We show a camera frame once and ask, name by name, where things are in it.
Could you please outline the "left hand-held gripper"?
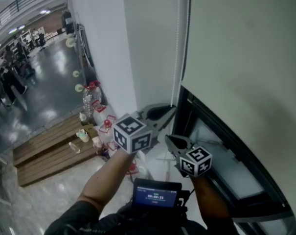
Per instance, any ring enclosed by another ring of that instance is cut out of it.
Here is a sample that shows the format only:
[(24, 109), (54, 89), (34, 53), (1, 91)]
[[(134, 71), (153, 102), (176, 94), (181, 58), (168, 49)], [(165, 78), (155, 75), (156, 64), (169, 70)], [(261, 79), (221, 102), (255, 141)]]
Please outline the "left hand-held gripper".
[(175, 105), (150, 104), (139, 110), (142, 120), (126, 114), (113, 124), (114, 142), (127, 153), (150, 151), (159, 144), (158, 130), (165, 128), (175, 113)]

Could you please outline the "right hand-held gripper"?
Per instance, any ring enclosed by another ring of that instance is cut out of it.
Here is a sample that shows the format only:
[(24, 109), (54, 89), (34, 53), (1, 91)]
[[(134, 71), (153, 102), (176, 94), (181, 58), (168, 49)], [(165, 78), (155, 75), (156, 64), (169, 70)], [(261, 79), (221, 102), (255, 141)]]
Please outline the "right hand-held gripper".
[(193, 144), (192, 140), (180, 135), (166, 135), (165, 143), (174, 154), (175, 167), (182, 177), (199, 177), (211, 168), (212, 154), (204, 147)]

